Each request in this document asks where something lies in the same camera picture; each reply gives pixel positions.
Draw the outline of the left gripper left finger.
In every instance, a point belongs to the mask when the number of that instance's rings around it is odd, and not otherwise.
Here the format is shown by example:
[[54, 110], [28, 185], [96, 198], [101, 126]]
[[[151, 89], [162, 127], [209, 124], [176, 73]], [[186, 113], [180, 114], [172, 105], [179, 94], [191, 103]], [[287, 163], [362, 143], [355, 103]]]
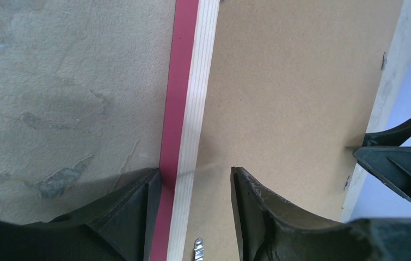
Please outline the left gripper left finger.
[[0, 221], [0, 260], [148, 260], [161, 199], [159, 169], [50, 222]]

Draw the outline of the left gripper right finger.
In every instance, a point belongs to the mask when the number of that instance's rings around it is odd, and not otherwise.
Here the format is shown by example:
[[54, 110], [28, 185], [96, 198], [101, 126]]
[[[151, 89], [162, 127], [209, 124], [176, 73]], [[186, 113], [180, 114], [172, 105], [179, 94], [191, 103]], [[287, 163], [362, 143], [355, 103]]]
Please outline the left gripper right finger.
[[240, 260], [411, 260], [411, 218], [347, 223], [311, 213], [231, 169]]

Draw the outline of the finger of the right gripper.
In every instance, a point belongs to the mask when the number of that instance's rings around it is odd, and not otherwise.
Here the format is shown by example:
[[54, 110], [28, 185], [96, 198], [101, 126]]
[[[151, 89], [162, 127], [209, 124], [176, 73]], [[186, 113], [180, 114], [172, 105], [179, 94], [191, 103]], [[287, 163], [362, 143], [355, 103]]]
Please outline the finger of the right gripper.
[[357, 163], [389, 189], [411, 202], [411, 146], [403, 146], [411, 137], [411, 118], [381, 132], [366, 133], [360, 147], [354, 149]]

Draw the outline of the brown cardboard backing board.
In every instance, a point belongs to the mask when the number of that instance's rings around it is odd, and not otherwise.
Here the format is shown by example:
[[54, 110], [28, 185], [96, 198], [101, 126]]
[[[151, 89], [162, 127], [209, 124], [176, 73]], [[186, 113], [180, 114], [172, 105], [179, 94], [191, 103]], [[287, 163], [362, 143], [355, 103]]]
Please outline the brown cardboard backing board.
[[238, 260], [230, 170], [339, 221], [402, 1], [224, 1], [183, 259]]

